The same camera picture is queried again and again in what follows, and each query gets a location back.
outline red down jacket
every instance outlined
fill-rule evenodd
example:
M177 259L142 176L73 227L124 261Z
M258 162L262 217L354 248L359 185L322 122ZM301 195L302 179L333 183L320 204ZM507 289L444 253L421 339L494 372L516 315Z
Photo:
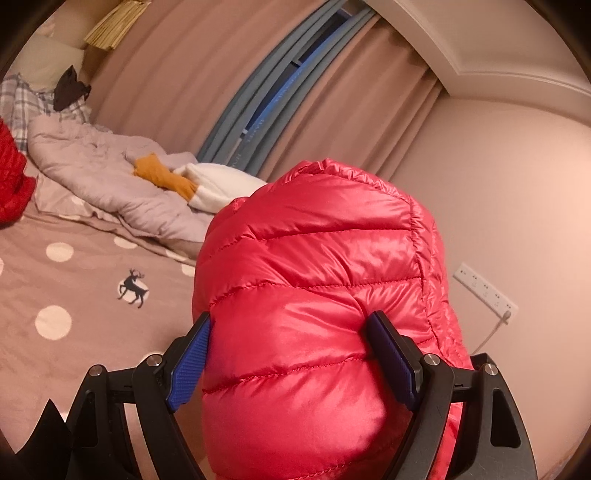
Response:
M35 179L23 173L26 165L27 159L0 119L0 224L18 220L35 191Z
M356 168L301 163L213 220L195 278L212 314L203 434L224 480L379 480L410 418L363 339L383 310L423 352L471 368L443 246L414 199ZM452 406L431 479L443 479Z

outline ceiling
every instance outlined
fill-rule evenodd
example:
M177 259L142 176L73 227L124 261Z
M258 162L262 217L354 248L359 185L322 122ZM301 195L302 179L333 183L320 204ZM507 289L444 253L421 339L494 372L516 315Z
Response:
M455 97L501 100L591 125L591 83L525 0L366 0Z

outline power cord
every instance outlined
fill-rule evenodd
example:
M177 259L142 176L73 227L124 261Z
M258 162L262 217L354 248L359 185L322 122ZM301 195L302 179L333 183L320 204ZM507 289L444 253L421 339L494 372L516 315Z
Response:
M505 314L503 315L503 318L501 320L499 320L499 322L495 325L495 327L492 329L492 332L490 333L490 335L488 337L486 337L484 339L484 341L478 345L478 347L476 348L476 350L474 350L471 355L476 355L488 342L488 340L490 340L492 338L492 336L499 330L499 328L501 328L501 326L503 324L507 324L507 321L509 320L509 318L511 318L511 312L509 310L507 310L505 312Z

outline metal screw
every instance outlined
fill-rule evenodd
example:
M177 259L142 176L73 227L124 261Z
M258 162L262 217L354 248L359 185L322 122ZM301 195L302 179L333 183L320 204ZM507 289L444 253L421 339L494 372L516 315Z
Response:
M147 358L146 363L149 367L157 367L162 363L162 355L150 355Z
M493 377L499 373L499 369L493 364L486 364L484 366L484 371Z
M441 359L434 353L428 353L427 355L425 355L424 359L427 365L431 365L433 367L439 365L439 363L441 362Z
M100 365L93 365L88 370L88 374L91 377L98 377L102 372L103 372L103 367Z

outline electrical outlet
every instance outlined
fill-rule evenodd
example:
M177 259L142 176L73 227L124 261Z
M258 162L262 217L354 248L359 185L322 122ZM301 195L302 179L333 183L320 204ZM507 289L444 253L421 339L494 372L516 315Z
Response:
M507 323L517 315L519 311L517 305L465 263L460 265L453 277L484 302L499 318L503 318L507 312L510 312L511 315L506 320Z

